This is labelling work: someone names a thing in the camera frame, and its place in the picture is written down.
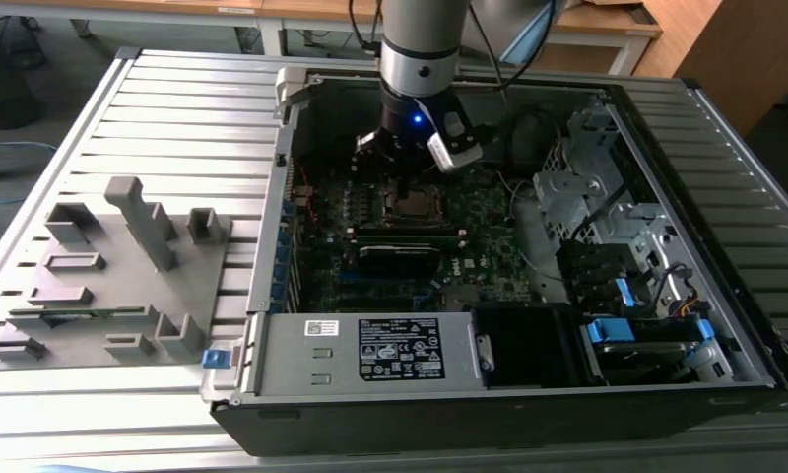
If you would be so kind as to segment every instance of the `wooden desk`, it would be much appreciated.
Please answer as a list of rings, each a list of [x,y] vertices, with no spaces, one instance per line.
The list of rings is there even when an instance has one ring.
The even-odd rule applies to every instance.
[[[357,0],[363,33],[375,10],[377,0]],[[351,31],[347,0],[3,0],[0,14],[258,28],[266,54],[276,56],[286,52],[286,30]],[[631,74],[661,31],[637,23],[623,7],[579,5],[565,11],[549,43],[618,50],[607,72]]]

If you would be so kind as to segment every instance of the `blue drive latch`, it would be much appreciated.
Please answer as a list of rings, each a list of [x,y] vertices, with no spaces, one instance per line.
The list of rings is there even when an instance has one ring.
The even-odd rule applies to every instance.
[[[637,341],[627,318],[597,318],[587,324],[587,334],[593,343]]]

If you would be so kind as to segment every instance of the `slotted metal table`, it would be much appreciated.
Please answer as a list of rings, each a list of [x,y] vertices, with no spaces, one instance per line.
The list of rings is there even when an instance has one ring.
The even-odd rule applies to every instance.
[[[246,321],[275,159],[278,71],[289,65],[373,70],[374,64],[130,52],[135,53],[127,51],[115,60],[0,242],[0,330],[7,308],[26,303],[22,292],[35,271],[31,266],[44,255],[50,234],[43,222],[52,204],[79,199],[92,210],[111,211],[103,197],[106,183],[112,175],[126,174],[139,176],[146,195],[163,202],[170,214],[214,207],[234,218],[211,330],[214,340],[232,339]],[[465,68],[463,73],[490,75],[479,68]],[[611,82],[626,88],[788,342],[788,197],[703,92],[675,80],[531,77]],[[215,423],[199,394],[202,382],[203,371],[195,365],[0,372],[0,459],[12,460],[11,466],[60,464],[120,471],[369,471],[582,460],[649,471],[671,465],[702,467],[707,461],[717,464],[733,458],[750,466],[788,461],[788,405],[651,441],[254,458]]]

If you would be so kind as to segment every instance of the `blue plastic tab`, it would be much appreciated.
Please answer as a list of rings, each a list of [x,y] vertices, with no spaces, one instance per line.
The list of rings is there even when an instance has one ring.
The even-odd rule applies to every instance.
[[[287,246],[278,246],[275,260],[280,264],[286,264],[290,261],[290,248]]]
[[[202,368],[208,370],[227,370],[231,368],[230,350],[206,350],[202,356]]]
[[[293,217],[293,216],[295,216],[295,213],[298,212],[299,209],[298,209],[295,203],[293,203],[289,200],[285,200],[285,209],[283,210],[285,210],[285,215],[287,217]]]
[[[275,265],[275,275],[274,275],[275,282],[283,283],[287,281],[287,265],[286,264],[276,264]]]
[[[278,232],[278,243],[289,245],[291,241],[293,237],[290,236],[290,234],[286,231],[280,230]]]
[[[287,286],[279,283],[272,284],[272,298],[280,301],[287,293]]]
[[[593,343],[637,341],[627,318],[597,318],[587,324],[587,334]]]
[[[716,338],[716,329],[713,328],[710,320],[705,320],[703,318],[698,320],[698,330],[701,330],[701,336],[705,340]]]
[[[634,307],[637,305],[637,301],[634,300],[634,295],[631,294],[629,281],[626,281],[625,278],[617,278],[617,287],[622,293],[622,301],[626,303],[626,307]]]

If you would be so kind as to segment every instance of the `desk leg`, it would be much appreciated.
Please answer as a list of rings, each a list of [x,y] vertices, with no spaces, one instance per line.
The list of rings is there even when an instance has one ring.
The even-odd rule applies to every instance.
[[[631,36],[626,45],[619,49],[614,64],[610,66],[609,74],[614,76],[630,76],[643,58],[643,53],[651,42],[647,36]]]
[[[287,55],[287,31],[280,18],[260,18],[260,32],[263,33],[263,50],[267,56]]]
[[[79,37],[83,39],[94,35],[91,32],[91,20],[71,20],[70,24],[74,26],[74,30]]]

